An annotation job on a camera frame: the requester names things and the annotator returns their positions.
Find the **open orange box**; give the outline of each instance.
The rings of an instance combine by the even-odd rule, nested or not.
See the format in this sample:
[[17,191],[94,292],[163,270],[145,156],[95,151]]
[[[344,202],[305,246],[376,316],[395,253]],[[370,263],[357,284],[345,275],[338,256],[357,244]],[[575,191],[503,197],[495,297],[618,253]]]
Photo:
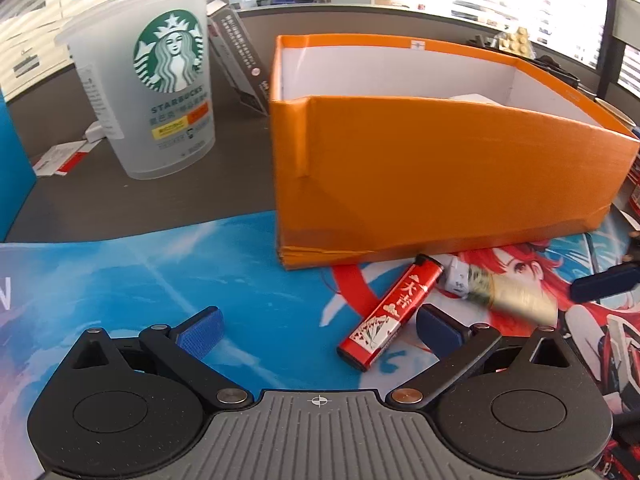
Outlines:
[[639,147],[523,60],[398,36],[279,37],[271,126],[287,268],[595,229]]

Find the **crosshair symbol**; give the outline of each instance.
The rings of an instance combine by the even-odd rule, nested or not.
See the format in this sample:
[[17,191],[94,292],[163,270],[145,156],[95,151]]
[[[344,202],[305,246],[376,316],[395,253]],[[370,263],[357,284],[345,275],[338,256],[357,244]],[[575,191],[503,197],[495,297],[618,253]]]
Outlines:
[[326,397],[323,397],[322,395],[318,395],[317,397],[314,397],[313,399],[308,400],[307,402],[312,402],[316,406],[324,406],[326,403],[331,401]]

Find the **yellow label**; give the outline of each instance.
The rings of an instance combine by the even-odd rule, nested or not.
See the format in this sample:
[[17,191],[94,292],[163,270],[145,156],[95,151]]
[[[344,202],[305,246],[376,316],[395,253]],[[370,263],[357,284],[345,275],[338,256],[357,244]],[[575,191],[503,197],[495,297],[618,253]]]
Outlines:
[[176,119],[175,121],[171,121],[170,123],[154,128],[151,130],[151,133],[154,135],[155,140],[159,140],[173,135],[180,130],[185,129],[187,126],[189,126],[187,116],[182,116],[180,119]]

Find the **green circular logo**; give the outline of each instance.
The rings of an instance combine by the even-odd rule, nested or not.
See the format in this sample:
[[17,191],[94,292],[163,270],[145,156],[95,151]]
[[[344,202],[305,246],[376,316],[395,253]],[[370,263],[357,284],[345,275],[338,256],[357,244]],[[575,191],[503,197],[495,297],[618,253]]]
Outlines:
[[133,51],[140,81],[156,92],[179,92],[202,70],[204,40],[197,18],[188,10],[161,14],[142,31]]

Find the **translucent plastic bucket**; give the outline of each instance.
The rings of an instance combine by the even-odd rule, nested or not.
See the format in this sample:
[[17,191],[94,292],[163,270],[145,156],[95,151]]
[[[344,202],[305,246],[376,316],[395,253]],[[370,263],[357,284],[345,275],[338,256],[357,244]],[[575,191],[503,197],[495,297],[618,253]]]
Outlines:
[[110,0],[56,37],[132,178],[186,168],[213,146],[207,0]]

